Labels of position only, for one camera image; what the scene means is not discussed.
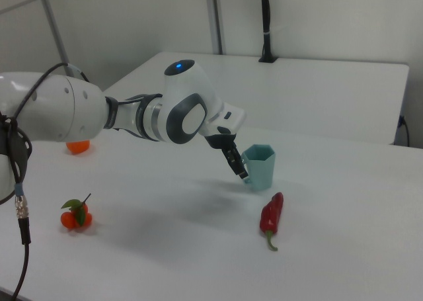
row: plastic cup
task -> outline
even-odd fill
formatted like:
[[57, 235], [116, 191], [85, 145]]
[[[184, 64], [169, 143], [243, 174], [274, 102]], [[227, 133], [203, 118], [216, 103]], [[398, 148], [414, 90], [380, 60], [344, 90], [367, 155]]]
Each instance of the plastic cup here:
[[275, 151], [268, 144], [253, 144], [241, 155], [247, 167], [248, 177], [244, 183], [254, 191], [262, 191], [272, 186]]

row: green leaf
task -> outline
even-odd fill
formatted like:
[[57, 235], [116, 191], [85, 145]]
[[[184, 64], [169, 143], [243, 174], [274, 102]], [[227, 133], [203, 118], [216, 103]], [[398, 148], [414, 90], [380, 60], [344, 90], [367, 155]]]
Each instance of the green leaf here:
[[81, 205], [81, 201], [80, 200], [68, 200], [65, 204], [63, 204], [63, 206], [61, 208], [67, 208], [67, 207], [72, 207], [72, 206], [78, 206]]
[[77, 213], [75, 214], [75, 219], [77, 220], [77, 223], [82, 226], [85, 222], [85, 210], [77, 210]]
[[78, 204], [78, 205], [75, 205], [75, 206], [69, 207], [69, 210], [72, 212], [72, 211], [77, 210], [77, 209], [80, 209], [80, 208], [82, 208], [82, 203], [81, 204]]

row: black pole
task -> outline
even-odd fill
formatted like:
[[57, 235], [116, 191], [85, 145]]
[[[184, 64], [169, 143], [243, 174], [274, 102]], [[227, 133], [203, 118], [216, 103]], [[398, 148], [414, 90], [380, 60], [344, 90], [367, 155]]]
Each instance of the black pole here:
[[269, 0], [262, 0], [262, 16], [263, 16], [263, 51], [262, 58], [258, 61], [262, 63], [273, 63], [277, 57], [272, 55], [270, 49], [270, 2]]

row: white wall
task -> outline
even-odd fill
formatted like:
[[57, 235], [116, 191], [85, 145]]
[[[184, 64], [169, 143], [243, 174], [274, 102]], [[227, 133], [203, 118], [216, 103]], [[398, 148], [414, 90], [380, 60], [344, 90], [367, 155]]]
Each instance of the white wall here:
[[[105, 89], [160, 51], [217, 53], [210, 0], [50, 0], [69, 60]], [[270, 0], [285, 58], [410, 66], [403, 114], [423, 148], [423, 0]], [[259, 56], [260, 0], [218, 0], [224, 54]], [[60, 61], [41, 0], [0, 0], [0, 71]], [[404, 128], [397, 143], [405, 145]]]
[[45, 71], [60, 62], [41, 0], [0, 0], [0, 72]]
[[[261, 0], [219, 0], [225, 54], [261, 56]], [[270, 0], [272, 52], [410, 66], [403, 114], [423, 148], [423, 0]], [[405, 145], [400, 129], [399, 144]]]
[[106, 89], [160, 51], [213, 53], [207, 0], [50, 0], [69, 61]]

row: metal connector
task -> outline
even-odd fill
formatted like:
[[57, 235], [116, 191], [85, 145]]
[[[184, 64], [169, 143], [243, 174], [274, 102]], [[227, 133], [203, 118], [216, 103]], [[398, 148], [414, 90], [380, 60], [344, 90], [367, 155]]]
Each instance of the metal connector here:
[[15, 197], [15, 207], [16, 207], [16, 216], [19, 219], [27, 218], [29, 216], [28, 202], [26, 201], [26, 197], [24, 195]]

